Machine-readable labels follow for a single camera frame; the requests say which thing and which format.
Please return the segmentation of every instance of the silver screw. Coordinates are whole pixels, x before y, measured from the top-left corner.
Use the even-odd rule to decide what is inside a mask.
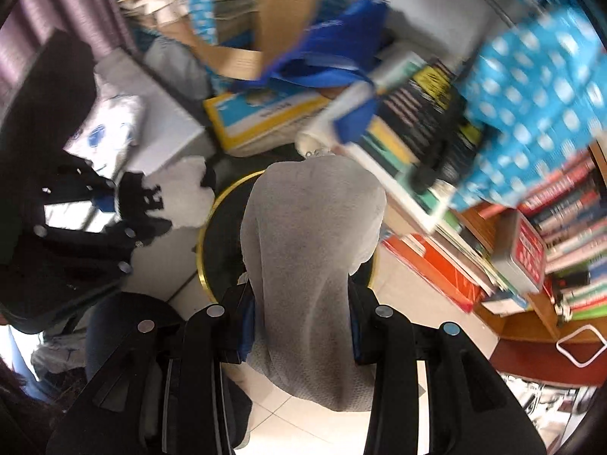
[[[133,271],[133,267],[131,267],[127,262],[121,261],[118,263],[118,268],[124,273],[131,273]]]
[[[389,306],[381,304],[375,308],[375,314],[382,318],[390,318],[394,314],[394,310]]]
[[[220,317],[221,315],[223,315],[224,312],[225,310],[220,304],[212,304],[206,309],[206,314],[209,315],[211,318]]]
[[[34,234],[39,238],[45,238],[48,233],[44,226],[34,226]]]
[[[456,336],[461,331],[461,328],[459,328],[459,326],[453,322],[445,323],[445,325],[442,326],[442,329],[445,330],[445,333],[449,334],[450,336]]]
[[[142,334],[147,334],[148,332],[154,330],[154,326],[156,325],[152,320],[143,320],[142,322],[139,322],[139,325],[137,325],[137,330],[139,330]]]

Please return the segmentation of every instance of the cardboard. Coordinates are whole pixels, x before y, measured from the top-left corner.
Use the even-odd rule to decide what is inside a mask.
[[[189,22],[159,28],[163,34],[192,48],[215,73],[240,80],[256,80],[264,68],[297,44],[316,15],[318,0],[257,0],[254,42],[257,50],[214,46],[196,36]]]

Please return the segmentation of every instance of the bookshelf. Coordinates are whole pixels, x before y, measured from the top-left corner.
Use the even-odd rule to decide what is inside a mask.
[[[473,207],[457,214],[457,217],[491,251],[494,248],[495,228],[500,216],[483,219],[479,216],[478,210],[478,207]],[[525,298],[530,302],[532,311],[509,317],[500,317],[488,311],[483,305],[477,304],[474,313],[500,339],[555,343],[561,337],[568,336],[583,325],[594,325],[603,336],[607,337],[607,317],[569,322],[558,327],[557,314],[546,294],[529,294]],[[598,341],[599,338],[595,334],[586,331],[575,336],[568,343],[594,343]]]

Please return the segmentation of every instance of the purple curtain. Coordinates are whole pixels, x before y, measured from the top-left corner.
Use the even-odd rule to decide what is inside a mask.
[[[96,60],[117,47],[137,52],[115,0],[20,0],[0,29],[0,105],[56,28],[88,43]]]

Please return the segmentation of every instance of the tile floor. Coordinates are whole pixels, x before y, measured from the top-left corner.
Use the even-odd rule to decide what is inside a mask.
[[[373,290],[377,299],[399,310],[415,323],[438,327],[457,322],[476,345],[489,356],[497,337],[474,315],[466,315],[421,277],[401,264],[383,247],[379,254]],[[206,305],[200,284],[193,279],[171,304],[187,319]],[[228,375],[253,400],[251,440],[238,450],[242,455],[361,454],[369,413],[335,413],[313,402],[283,392],[246,364],[228,365]],[[418,364],[419,382],[426,388],[423,363]],[[428,395],[420,398],[418,452],[428,452]]]

